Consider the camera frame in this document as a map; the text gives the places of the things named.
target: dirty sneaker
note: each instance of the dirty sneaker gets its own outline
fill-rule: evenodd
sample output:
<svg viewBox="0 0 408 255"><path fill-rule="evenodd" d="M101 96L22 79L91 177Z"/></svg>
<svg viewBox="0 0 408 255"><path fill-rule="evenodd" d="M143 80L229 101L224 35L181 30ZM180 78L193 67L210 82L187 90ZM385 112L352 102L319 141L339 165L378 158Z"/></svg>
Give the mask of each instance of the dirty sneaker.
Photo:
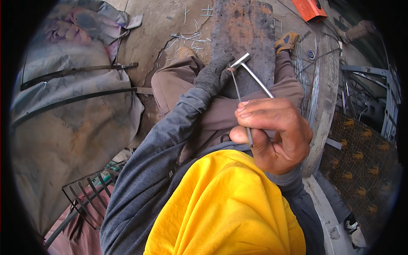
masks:
<svg viewBox="0 0 408 255"><path fill-rule="evenodd" d="M300 36L296 32L287 32L282 39L275 43L276 54L282 50L293 50Z"/></svg>
<svg viewBox="0 0 408 255"><path fill-rule="evenodd" d="M182 47L179 50L179 59L183 59L186 57L197 57L192 49L189 47Z"/></svg>

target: t-shaped metal tool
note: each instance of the t-shaped metal tool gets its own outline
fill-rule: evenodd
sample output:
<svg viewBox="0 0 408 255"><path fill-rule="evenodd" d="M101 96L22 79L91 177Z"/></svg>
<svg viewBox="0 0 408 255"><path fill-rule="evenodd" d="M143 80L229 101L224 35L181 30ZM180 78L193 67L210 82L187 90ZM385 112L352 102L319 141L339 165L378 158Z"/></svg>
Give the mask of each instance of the t-shaped metal tool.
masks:
<svg viewBox="0 0 408 255"><path fill-rule="evenodd" d="M243 66L248 73L256 80L256 82L261 86L261 88L264 90L264 92L270 97L274 98L269 89L261 82L261 80L256 77L256 75L249 69L249 67L245 64L246 61L251 59L251 55L249 53L245 54L242 58L238 59L234 64L232 64L232 68L237 70L239 66Z"/></svg>

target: yellow cloth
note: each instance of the yellow cloth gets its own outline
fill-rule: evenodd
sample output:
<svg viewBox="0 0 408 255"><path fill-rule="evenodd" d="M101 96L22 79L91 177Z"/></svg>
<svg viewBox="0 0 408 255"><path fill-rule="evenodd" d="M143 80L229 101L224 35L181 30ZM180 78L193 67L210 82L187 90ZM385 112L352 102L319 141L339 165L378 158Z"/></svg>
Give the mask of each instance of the yellow cloth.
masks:
<svg viewBox="0 0 408 255"><path fill-rule="evenodd" d="M195 162L158 215L144 254L305 254L281 191L235 150Z"/></svg>

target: brown pants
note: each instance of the brown pants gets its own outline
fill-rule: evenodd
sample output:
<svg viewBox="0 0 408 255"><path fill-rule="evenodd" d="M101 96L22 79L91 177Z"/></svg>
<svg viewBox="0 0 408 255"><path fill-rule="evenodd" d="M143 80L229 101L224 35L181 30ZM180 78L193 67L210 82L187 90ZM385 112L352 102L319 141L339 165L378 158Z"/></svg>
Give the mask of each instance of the brown pants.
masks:
<svg viewBox="0 0 408 255"><path fill-rule="evenodd" d="M180 96L194 87L194 77L203 67L201 60L188 57L160 69L153 75L151 86L160 117L168 114L176 106ZM275 84L269 88L269 91L276 98L288 98L297 108L302 103L303 88L295 78L289 53L285 51L276 55ZM267 98L267 95L260 89L243 96L242 101L262 98ZM238 99L223 96L216 96L213 99L207 111L200 118L189 142L183 148L180 162L208 147L229 140L228 135L223 134L228 134L233 127L238 125L234 115L238 103ZM273 138L274 131L265 131L270 138Z"/></svg>

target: fingernail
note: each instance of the fingernail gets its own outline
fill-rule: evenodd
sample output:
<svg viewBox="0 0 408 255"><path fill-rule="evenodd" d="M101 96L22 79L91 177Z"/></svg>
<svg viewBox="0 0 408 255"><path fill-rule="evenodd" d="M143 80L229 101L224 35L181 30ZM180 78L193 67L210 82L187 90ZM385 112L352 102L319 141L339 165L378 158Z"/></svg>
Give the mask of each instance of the fingernail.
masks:
<svg viewBox="0 0 408 255"><path fill-rule="evenodd" d="M246 117L248 117L248 116L251 115L251 114L252 114L252 113L244 113L244 114L241 115L241 117L242 117L242 118L246 118Z"/></svg>

